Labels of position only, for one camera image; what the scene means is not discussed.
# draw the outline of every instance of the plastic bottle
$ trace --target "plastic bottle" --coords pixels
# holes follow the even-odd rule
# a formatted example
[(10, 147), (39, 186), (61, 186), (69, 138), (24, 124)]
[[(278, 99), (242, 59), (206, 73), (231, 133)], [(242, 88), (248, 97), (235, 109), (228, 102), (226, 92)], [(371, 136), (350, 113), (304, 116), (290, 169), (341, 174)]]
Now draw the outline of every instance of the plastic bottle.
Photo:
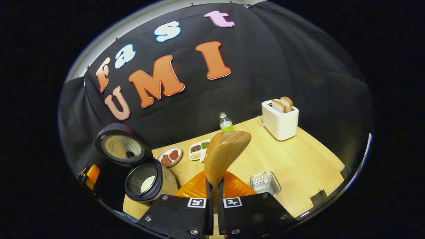
[(232, 121), (226, 116), (226, 113), (220, 113), (220, 128), (221, 131), (233, 131)]

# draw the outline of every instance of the wire basket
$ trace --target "wire basket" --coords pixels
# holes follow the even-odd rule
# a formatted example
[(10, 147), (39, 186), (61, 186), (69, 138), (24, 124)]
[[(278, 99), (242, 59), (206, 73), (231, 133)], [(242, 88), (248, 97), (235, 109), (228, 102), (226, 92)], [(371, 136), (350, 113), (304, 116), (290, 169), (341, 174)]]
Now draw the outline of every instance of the wire basket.
[(270, 193), (276, 196), (282, 189), (275, 174), (271, 171), (256, 174), (249, 179), (251, 188), (257, 193)]

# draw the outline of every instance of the bread slice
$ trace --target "bread slice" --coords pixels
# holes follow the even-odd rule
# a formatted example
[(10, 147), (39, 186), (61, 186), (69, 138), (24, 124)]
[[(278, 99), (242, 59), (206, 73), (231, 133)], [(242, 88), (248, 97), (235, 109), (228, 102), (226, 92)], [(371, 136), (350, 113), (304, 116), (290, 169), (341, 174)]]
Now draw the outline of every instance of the bread slice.
[(286, 112), (286, 105), (282, 104), (280, 101), (272, 100), (272, 107), (278, 112), (281, 112), (281, 113)]
[(288, 113), (294, 110), (292, 107), (292, 100), (286, 96), (280, 98), (280, 102), (286, 106), (284, 113)]

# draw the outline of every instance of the screw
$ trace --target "screw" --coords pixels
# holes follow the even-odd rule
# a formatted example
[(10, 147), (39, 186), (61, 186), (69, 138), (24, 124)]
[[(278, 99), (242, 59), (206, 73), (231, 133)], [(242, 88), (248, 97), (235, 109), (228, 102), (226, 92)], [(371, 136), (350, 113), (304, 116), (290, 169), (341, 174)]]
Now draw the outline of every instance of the screw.
[(199, 234), (199, 231), (198, 231), (198, 230), (196, 230), (196, 229), (192, 229), (192, 230), (190, 230), (189, 232), (190, 232), (190, 234), (192, 234), (192, 235), (198, 235), (198, 234)]

